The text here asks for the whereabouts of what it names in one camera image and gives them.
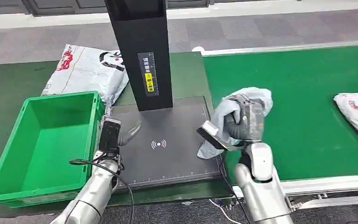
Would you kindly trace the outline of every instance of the green storage bin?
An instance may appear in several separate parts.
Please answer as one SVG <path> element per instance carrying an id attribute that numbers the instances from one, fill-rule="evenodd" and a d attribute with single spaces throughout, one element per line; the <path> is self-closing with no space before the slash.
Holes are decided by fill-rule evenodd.
<path id="1" fill-rule="evenodd" d="M 104 105 L 96 91 L 25 100 L 0 157 L 0 203 L 13 208 L 70 200 L 91 173 Z"/>

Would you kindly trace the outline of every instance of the gray floor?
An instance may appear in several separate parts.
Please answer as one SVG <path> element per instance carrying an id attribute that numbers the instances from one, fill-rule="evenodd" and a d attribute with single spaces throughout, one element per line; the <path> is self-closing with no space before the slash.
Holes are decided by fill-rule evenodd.
<path id="1" fill-rule="evenodd" d="M 298 45 L 358 40 L 358 10 L 169 20 L 171 52 L 202 46 L 207 50 Z M 108 23 L 0 30 L 0 63 L 59 60 L 66 43 L 100 49 L 117 49 Z M 127 208 L 109 208 L 100 223 L 126 223 Z M 243 222 L 238 208 L 228 212 Z M 299 224 L 345 224 L 358 220 L 358 206 L 299 210 Z M 49 223 L 54 216 L 0 219 L 0 223 Z M 134 223 L 228 224 L 221 211 L 202 200 L 136 207 Z"/>

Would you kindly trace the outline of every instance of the robotic arm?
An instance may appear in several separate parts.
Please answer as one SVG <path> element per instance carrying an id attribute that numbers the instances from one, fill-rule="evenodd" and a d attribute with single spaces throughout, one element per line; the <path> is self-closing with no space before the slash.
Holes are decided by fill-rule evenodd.
<path id="1" fill-rule="evenodd" d="M 93 160 L 99 166 L 93 169 L 92 176 L 76 198 L 70 201 L 64 211 L 50 224 L 98 223 L 110 196 L 118 187 L 117 176 L 113 173 L 119 174 L 124 169 L 119 146 L 126 145 L 139 132 L 141 123 L 127 133 L 119 133 L 120 127 L 121 122 L 119 120 L 104 117 L 98 148 L 102 156 Z M 80 162 L 77 165 L 86 165 L 86 163 Z"/>
<path id="2" fill-rule="evenodd" d="M 240 106 L 240 120 L 225 116 L 224 130 L 241 140 L 241 158 L 234 176 L 243 192 L 246 206 L 257 224 L 293 224 L 276 172 L 271 148 L 262 142 L 264 130 L 263 104 L 237 95 L 230 100 Z M 217 128 L 206 121 L 197 130 L 217 149 L 227 147 L 217 138 Z"/>

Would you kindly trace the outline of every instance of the black pillar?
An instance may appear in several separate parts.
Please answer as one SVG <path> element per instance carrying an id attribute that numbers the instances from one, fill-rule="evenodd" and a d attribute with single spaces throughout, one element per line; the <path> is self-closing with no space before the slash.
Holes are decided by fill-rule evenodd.
<path id="1" fill-rule="evenodd" d="M 165 0 L 105 0 L 139 111 L 172 107 Z"/>

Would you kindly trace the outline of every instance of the black scanning platform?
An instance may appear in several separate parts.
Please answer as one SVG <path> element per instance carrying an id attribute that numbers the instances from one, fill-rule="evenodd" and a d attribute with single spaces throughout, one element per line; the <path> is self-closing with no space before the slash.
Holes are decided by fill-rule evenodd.
<path id="1" fill-rule="evenodd" d="M 204 142 L 197 133 L 209 114 L 204 97 L 175 99 L 173 108 L 139 112 L 136 104 L 114 106 L 112 115 L 122 131 L 142 121 L 139 133 L 120 147 L 120 177 L 133 188 L 219 178 L 221 157 L 197 157 Z"/>

